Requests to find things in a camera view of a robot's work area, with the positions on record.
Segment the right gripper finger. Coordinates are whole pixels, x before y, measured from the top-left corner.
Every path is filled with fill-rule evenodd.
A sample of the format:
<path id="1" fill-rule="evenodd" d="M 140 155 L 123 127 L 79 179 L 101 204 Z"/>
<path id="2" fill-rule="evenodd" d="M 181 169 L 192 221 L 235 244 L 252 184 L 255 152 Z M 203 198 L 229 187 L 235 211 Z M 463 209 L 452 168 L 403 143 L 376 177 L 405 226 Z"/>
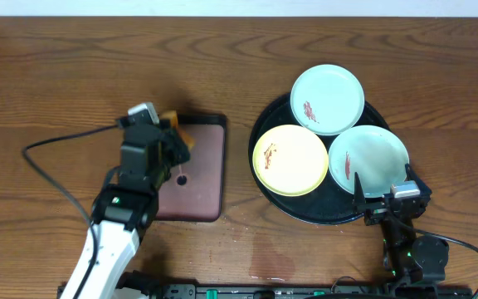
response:
<path id="1" fill-rule="evenodd" d="M 432 190 L 418 177 L 410 164 L 405 164 L 407 179 L 414 181 L 420 190 L 420 197 L 425 203 L 431 200 Z"/>
<path id="2" fill-rule="evenodd" d="M 354 196 L 352 205 L 355 213 L 362 213 L 365 210 L 364 205 L 366 204 L 366 199 L 363 193 L 363 187 L 360 181 L 359 174 L 354 173 Z"/>

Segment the green and yellow sponge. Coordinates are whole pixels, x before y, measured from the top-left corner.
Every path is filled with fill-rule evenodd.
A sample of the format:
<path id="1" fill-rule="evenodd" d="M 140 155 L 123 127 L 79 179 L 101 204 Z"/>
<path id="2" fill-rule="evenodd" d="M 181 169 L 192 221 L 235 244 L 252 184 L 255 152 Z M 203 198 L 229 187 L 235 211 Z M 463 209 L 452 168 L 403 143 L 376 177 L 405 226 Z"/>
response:
<path id="1" fill-rule="evenodd" d="M 161 113 L 159 115 L 160 120 L 168 120 L 173 129 L 175 129 L 182 140 L 182 142 L 188 147 L 188 150 L 191 151 L 195 145 L 195 139 L 184 130 L 178 120 L 178 113 L 175 110 L 169 110 Z"/>

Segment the yellow plate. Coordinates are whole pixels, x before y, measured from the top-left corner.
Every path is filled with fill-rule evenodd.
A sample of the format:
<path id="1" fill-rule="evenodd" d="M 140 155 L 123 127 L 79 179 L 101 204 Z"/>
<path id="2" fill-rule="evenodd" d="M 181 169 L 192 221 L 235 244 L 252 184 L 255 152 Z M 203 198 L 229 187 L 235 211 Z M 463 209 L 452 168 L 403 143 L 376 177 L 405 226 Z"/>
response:
<path id="1" fill-rule="evenodd" d="M 264 133 L 255 143 L 251 162 L 261 184 L 286 197 L 312 192 L 329 169 L 322 140 L 299 125 L 279 125 Z"/>

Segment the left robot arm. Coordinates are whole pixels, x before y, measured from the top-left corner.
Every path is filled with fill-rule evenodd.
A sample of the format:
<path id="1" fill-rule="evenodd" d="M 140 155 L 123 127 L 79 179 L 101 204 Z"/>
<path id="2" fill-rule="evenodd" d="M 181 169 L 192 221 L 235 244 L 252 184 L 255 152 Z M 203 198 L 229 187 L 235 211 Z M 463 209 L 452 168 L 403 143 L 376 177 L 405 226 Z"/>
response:
<path id="1" fill-rule="evenodd" d="M 159 189 L 171 168 L 190 159 L 189 138 L 177 125 L 124 128 L 120 163 L 94 200 L 85 246 L 62 298 L 111 298 L 118 280 L 155 220 Z"/>

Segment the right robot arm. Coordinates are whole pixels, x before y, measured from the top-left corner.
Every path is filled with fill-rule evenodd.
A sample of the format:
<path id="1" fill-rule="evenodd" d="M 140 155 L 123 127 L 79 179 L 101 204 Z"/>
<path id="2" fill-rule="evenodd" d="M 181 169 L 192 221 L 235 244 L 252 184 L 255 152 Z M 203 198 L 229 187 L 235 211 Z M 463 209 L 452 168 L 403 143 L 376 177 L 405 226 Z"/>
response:
<path id="1" fill-rule="evenodd" d="M 394 184 L 390 192 L 367 199 L 358 174 L 354 175 L 354 210 L 364 215 L 367 226 L 379 225 L 383 233 L 383 261 L 393 271 L 385 283 L 386 296 L 397 298 L 438 298 L 438 283 L 446 278 L 449 258 L 446 241 L 418 233 L 412 221 L 426 211 L 431 189 L 405 165 L 407 180 Z"/>

